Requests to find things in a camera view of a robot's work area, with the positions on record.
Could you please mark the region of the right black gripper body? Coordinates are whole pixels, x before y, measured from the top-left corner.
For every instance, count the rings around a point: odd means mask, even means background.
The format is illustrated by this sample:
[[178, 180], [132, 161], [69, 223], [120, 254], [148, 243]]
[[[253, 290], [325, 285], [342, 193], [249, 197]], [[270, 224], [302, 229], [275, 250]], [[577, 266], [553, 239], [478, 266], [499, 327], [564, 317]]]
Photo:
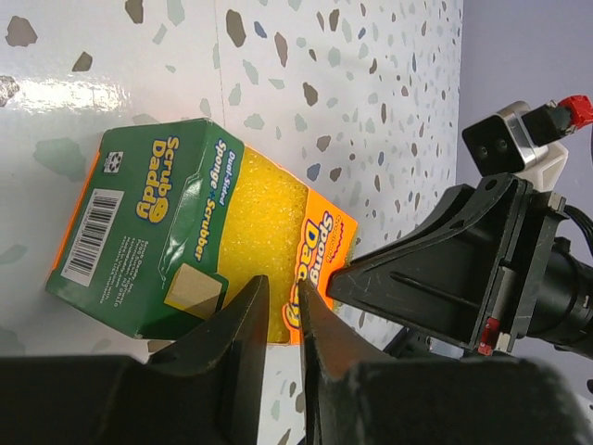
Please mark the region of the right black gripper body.
[[557, 350], [592, 356], [592, 268], [571, 253], [558, 226], [572, 220], [592, 240], [592, 221], [555, 192], [526, 180], [484, 180], [483, 191], [505, 203], [501, 223], [511, 233], [508, 260], [498, 263], [501, 296], [486, 318], [481, 352], [511, 352], [518, 338], [544, 340]]

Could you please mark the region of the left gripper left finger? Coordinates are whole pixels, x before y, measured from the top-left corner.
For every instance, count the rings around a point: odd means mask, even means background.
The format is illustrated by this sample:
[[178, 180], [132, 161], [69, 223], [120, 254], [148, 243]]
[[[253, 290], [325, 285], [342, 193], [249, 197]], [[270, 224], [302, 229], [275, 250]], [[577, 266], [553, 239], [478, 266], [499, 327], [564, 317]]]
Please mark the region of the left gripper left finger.
[[4, 358], [5, 444], [253, 444], [269, 280], [147, 362], [122, 355]]

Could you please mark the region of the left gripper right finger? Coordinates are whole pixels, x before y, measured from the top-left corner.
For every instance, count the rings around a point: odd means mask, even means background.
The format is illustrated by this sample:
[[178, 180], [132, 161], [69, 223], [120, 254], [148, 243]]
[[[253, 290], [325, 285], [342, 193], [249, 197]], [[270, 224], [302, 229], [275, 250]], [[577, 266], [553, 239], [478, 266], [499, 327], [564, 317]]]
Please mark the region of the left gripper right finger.
[[588, 444], [552, 368], [512, 357], [396, 359], [298, 285], [308, 444]]

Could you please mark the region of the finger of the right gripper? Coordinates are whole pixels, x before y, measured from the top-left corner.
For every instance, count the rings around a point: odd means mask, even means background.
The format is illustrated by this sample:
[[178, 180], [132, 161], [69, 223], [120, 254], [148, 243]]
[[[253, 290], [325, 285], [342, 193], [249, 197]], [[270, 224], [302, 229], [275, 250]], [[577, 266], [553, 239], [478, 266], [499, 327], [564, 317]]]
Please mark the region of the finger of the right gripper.
[[332, 273], [332, 299], [415, 327], [456, 346], [478, 346], [495, 283], [511, 262], [528, 203], [513, 174], [453, 186], [414, 231]]

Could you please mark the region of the orange yellow sponge box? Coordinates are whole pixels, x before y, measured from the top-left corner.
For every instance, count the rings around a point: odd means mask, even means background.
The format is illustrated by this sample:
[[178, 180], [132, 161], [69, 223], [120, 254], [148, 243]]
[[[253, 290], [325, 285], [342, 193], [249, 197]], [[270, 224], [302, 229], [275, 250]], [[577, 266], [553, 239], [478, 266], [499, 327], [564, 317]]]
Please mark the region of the orange yellow sponge box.
[[270, 283], [268, 340], [296, 345], [297, 284], [324, 292], [357, 222], [209, 119], [106, 131], [46, 281], [122, 334], [174, 340]]

